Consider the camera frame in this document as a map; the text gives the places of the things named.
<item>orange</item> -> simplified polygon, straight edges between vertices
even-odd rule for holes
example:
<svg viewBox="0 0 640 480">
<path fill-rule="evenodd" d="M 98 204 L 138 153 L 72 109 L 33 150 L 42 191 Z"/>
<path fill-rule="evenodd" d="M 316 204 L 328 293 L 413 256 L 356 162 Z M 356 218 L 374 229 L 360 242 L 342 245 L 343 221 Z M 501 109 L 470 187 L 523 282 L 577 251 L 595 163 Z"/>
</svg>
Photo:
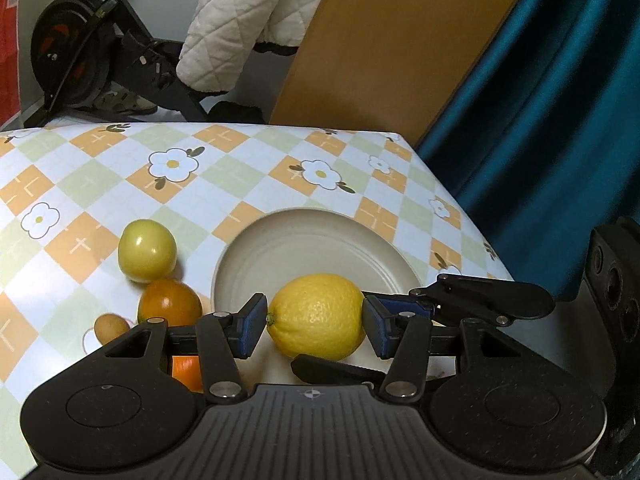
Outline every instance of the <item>orange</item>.
<svg viewBox="0 0 640 480">
<path fill-rule="evenodd" d="M 174 364 L 171 377 L 184 384 L 192 392 L 202 393 L 202 375 L 200 361 L 197 356 L 177 355 L 173 357 Z"/>
<path fill-rule="evenodd" d="M 164 317 L 169 326 L 192 325 L 201 316 L 198 295 L 184 283 L 168 278 L 149 283 L 138 303 L 138 323 Z"/>
</svg>

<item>potato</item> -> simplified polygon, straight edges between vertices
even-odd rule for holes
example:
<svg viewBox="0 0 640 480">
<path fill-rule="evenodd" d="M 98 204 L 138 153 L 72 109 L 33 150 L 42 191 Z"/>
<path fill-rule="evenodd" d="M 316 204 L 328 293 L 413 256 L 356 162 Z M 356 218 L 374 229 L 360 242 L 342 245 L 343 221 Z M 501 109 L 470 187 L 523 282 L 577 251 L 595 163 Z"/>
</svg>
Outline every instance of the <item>potato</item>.
<svg viewBox="0 0 640 480">
<path fill-rule="evenodd" d="M 101 344 L 106 345 L 129 330 L 126 319 L 117 314 L 102 314 L 95 320 L 95 337 Z"/>
</svg>

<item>blue gripper pad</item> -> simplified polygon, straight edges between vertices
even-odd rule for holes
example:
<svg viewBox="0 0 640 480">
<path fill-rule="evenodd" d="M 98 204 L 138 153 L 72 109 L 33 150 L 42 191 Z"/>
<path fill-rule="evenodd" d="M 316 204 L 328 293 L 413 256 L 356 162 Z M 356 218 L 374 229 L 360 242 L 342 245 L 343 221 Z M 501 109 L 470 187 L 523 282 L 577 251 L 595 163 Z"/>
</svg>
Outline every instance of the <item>blue gripper pad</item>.
<svg viewBox="0 0 640 480">
<path fill-rule="evenodd" d="M 431 318 L 430 310 L 408 296 L 367 294 L 362 301 L 362 326 L 380 359 L 391 359 L 396 355 L 401 339 L 396 315 L 400 312 Z"/>
<path fill-rule="evenodd" d="M 227 329 L 226 340 L 231 353 L 236 359 L 247 359 L 254 352 L 255 346 L 267 323 L 267 297 L 256 293 L 234 314 L 234 320 Z"/>
</svg>

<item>green apple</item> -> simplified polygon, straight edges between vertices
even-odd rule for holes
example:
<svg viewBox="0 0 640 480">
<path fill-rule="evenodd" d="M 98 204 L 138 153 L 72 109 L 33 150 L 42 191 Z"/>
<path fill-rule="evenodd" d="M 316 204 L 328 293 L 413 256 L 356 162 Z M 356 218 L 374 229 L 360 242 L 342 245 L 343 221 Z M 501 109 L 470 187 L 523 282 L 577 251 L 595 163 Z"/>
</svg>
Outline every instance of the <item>green apple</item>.
<svg viewBox="0 0 640 480">
<path fill-rule="evenodd" d="M 154 220 L 140 219 L 122 232 L 118 264 L 130 280 L 149 283 L 167 277 L 174 270 L 177 253 L 169 229 Z"/>
</svg>

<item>sandal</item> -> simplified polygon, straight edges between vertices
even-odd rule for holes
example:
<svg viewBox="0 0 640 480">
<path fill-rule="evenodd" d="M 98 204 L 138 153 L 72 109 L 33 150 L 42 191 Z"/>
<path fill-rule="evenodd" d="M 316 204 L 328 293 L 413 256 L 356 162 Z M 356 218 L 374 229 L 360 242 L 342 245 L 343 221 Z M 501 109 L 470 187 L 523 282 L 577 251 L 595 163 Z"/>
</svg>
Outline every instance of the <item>sandal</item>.
<svg viewBox="0 0 640 480">
<path fill-rule="evenodd" d="M 158 111 L 158 106 L 139 95 L 122 88 L 98 96 L 94 108 L 117 114 L 149 115 Z"/>
</svg>

